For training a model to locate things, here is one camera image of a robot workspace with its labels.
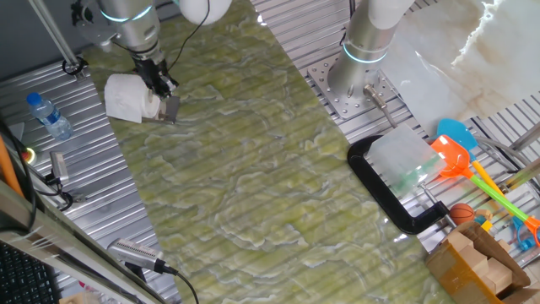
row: small orange ball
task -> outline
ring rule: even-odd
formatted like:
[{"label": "small orange ball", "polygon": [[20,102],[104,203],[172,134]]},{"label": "small orange ball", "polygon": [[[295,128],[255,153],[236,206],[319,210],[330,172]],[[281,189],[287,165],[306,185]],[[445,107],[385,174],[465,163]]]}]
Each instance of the small orange ball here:
[{"label": "small orange ball", "polygon": [[460,225],[474,220],[474,210],[467,204],[458,203],[450,208],[450,217],[456,225]]}]

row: marble table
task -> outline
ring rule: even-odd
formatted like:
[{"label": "marble table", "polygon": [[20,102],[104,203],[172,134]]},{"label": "marble table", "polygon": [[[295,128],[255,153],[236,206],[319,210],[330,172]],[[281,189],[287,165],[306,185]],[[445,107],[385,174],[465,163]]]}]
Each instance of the marble table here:
[{"label": "marble table", "polygon": [[[247,0],[187,43],[176,125],[111,119],[166,260],[201,303],[447,303],[416,237],[348,168],[348,143]],[[162,24],[172,62],[194,29]],[[102,92],[121,49],[85,52]],[[185,303],[191,292],[176,281]]]}]

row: bottle cap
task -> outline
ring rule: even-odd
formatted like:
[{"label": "bottle cap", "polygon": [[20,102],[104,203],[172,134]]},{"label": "bottle cap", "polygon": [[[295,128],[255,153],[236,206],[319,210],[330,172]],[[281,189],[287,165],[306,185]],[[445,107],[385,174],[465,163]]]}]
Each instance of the bottle cap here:
[{"label": "bottle cap", "polygon": [[26,102],[32,106],[39,105],[41,103],[41,95],[35,92],[30,93],[28,96],[26,96]]}]

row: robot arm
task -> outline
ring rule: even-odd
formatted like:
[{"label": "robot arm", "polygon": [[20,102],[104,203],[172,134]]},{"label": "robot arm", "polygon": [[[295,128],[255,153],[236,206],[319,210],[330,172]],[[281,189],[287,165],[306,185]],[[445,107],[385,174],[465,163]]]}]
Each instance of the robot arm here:
[{"label": "robot arm", "polygon": [[89,40],[104,51],[116,43],[129,51],[137,73],[160,98],[170,97],[178,83],[169,75],[159,47],[159,18],[152,0],[97,0],[109,23],[97,29],[87,20],[88,4],[79,9],[80,22],[73,21]]}]

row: metal mounting plate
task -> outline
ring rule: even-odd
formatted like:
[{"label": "metal mounting plate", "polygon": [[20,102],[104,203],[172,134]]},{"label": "metal mounting plate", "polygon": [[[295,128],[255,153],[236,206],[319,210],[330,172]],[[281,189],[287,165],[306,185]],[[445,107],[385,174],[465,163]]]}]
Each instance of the metal mounting plate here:
[{"label": "metal mounting plate", "polygon": [[[349,119],[355,117],[360,113],[373,107],[373,102],[370,98],[364,100],[343,100],[332,92],[328,84],[328,71],[332,65],[339,59],[339,54],[327,57],[310,65],[307,68],[308,76],[313,79],[313,82],[317,89],[327,98],[329,106],[343,119]],[[386,98],[386,96],[394,95],[392,87],[386,83],[386,78],[379,71],[379,81],[375,83],[375,89],[379,92],[379,95]]]}]

